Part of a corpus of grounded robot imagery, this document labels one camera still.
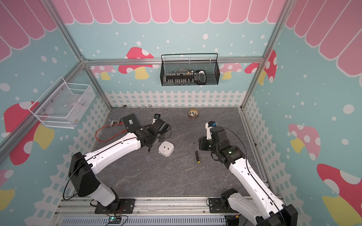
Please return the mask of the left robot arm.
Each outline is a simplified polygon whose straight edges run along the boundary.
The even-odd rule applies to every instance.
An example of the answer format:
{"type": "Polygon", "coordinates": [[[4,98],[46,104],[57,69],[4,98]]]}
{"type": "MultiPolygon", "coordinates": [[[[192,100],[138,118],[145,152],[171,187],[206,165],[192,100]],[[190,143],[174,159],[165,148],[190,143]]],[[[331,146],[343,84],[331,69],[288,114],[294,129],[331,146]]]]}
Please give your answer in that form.
{"type": "Polygon", "coordinates": [[[172,127],[156,114],[152,123],[141,125],[134,114],[122,118],[126,135],[113,143],[96,151],[82,154],[75,153],[71,158],[68,172],[69,181],[75,188],[78,197],[90,197],[109,211],[116,211],[121,206],[117,193],[102,183],[99,174],[107,166],[125,155],[152,146],[166,133],[172,132],[172,127]]]}

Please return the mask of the white square alarm clock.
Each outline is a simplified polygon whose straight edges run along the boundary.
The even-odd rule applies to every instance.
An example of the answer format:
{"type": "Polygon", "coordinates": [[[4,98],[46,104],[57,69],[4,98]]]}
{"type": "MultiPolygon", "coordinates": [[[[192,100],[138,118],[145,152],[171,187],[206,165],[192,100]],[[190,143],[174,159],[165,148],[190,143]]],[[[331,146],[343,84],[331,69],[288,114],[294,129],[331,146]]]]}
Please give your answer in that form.
{"type": "Polygon", "coordinates": [[[160,144],[158,152],[165,157],[171,156],[174,151],[174,145],[168,141],[164,141],[160,144]]]}

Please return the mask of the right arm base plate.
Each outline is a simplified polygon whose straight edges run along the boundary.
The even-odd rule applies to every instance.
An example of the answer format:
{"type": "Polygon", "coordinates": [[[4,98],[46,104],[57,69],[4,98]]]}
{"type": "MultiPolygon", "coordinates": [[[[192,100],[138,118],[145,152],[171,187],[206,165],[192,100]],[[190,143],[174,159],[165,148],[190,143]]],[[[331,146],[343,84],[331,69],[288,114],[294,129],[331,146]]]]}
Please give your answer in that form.
{"type": "Polygon", "coordinates": [[[224,198],[207,198],[210,213],[232,213],[224,198]]]}

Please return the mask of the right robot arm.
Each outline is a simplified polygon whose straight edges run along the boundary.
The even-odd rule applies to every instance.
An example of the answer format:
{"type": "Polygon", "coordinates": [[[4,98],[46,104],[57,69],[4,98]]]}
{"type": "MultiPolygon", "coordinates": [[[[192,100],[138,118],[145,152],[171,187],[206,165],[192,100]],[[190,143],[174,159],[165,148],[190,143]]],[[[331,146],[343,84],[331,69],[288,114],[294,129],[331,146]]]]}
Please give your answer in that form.
{"type": "Polygon", "coordinates": [[[215,161],[225,167],[241,182],[252,200],[244,198],[237,190],[222,194],[224,208],[234,210],[255,226],[295,226],[298,212],[293,205],[286,205],[260,179],[247,160],[247,154],[232,146],[226,129],[214,121],[206,123],[206,136],[199,139],[199,149],[209,151],[215,161]]]}

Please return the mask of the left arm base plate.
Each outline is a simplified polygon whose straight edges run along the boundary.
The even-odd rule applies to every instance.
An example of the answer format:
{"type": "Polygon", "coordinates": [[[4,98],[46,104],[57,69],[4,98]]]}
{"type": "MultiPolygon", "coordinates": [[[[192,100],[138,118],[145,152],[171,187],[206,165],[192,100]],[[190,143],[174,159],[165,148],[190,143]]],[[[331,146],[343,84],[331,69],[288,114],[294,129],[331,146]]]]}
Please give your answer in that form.
{"type": "Polygon", "coordinates": [[[135,199],[116,199],[109,206],[105,207],[99,202],[96,205],[95,214],[132,214],[135,207],[135,199]]]}

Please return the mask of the black yellow screwdriver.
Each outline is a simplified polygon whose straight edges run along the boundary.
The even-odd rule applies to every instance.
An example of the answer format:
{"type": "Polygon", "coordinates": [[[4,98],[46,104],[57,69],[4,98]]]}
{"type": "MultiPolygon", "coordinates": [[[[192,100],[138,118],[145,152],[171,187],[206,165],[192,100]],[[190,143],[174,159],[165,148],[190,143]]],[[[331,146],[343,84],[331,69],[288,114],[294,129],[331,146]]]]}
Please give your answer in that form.
{"type": "Polygon", "coordinates": [[[193,143],[193,144],[194,144],[194,149],[195,149],[196,161],[197,161],[197,163],[201,163],[201,158],[200,158],[200,156],[199,156],[199,153],[198,153],[198,149],[197,149],[197,147],[196,147],[196,144],[195,144],[195,143],[193,143]]]}

